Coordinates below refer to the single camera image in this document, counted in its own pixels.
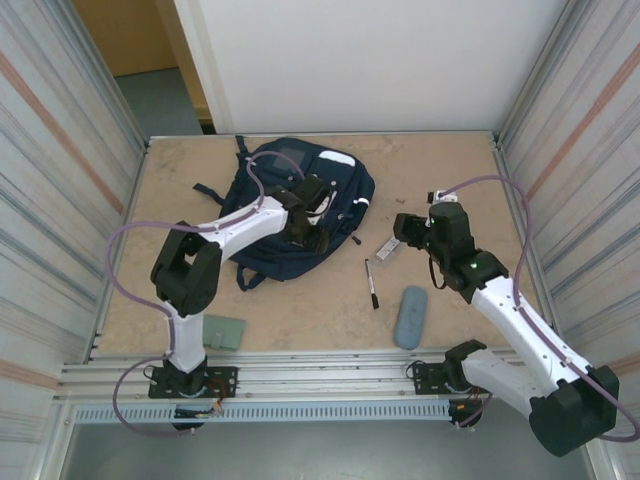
table surface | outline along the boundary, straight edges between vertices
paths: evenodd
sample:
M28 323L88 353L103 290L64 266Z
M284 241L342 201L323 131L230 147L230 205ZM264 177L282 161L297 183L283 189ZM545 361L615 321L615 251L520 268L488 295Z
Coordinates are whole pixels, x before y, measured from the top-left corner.
M269 140L250 137L247 146L252 150ZM426 215L428 191L496 173L488 134L337 135L307 140L355 155L375 179L371 207L355 233L362 245L348 240L302 277L284 283L267 280L249 292L236 284L236 264L226 262L207 312L246 320L241 350L393 347L402 293L410 285L425 288L429 295L422 346L451 347L471 338L489 346L506 345L500 332L457 293L432 286L426 253L405 247L374 266L378 310L372 309L364 268L364 259L373 257L389 239L397 213ZM201 182L224 195L235 174L236 151L235 140L228 137L153 140L133 220L199 224L216 219L218 205L191 187ZM458 194L477 246L493 252L513 272L520 244L500 183L482 182ZM147 299L156 299L149 272L166 235L158 229L135 229L126 239L118 278ZM535 305L528 271L521 288ZM166 346L162 315L114 291L100 352L160 352Z

gray floor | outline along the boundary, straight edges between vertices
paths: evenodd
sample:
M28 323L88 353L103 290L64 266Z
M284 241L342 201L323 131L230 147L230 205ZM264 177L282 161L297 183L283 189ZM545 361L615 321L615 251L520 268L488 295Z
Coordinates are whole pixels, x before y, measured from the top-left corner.
M558 459L496 401L475 432L444 422L205 425L155 439L119 425L75 429L63 479L582 480L582 451Z
M145 136L202 135L177 68L116 77L116 82Z

black marker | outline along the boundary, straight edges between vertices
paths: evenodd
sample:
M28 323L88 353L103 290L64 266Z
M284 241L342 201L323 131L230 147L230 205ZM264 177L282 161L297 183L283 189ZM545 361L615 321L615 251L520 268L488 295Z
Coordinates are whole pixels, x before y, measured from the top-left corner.
M373 303L373 309L380 308L378 303L378 296L376 295L376 288L373 286L373 275L371 275L371 266L369 260L364 261L364 266L367 269L367 278L369 279L369 290L371 290L371 302Z

navy backpack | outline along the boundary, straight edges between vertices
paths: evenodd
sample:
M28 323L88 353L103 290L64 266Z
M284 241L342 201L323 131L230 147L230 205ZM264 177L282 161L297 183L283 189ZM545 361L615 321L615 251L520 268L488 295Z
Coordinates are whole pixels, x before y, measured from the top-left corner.
M249 153L241 136L236 136L240 152L238 171L225 198L202 184L193 188L213 198L222 205L220 217L234 212L258 198L258 188L246 172L247 158L261 151L281 152L302 169L305 175L315 174L335 191L328 213L318 225L329 232L329 247L326 253L317 254L304 250L298 245L275 234L258 240L231 257L238 263L238 286L247 291L257 287L265 278L284 281L297 278L329 257L358 228L369 202L373 197L375 183L365 166L348 153L305 142L297 138L279 138L265 143L255 152ZM298 182L298 175L286 160L275 155L265 155L256 160L253 172L269 187L276 185L290 189ZM248 283L244 280L244 269L256 272Z

corrugated metal wall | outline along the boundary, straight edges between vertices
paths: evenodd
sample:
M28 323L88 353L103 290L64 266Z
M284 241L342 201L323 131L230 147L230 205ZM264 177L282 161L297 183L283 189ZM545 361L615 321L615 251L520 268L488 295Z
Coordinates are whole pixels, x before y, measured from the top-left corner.
M567 340L640 414L640 2L581 2L537 93L502 133ZM619 432L630 433L626 419ZM640 478L640 445L620 447Z
M68 2L0 2L0 478L23 478L79 362L144 153Z

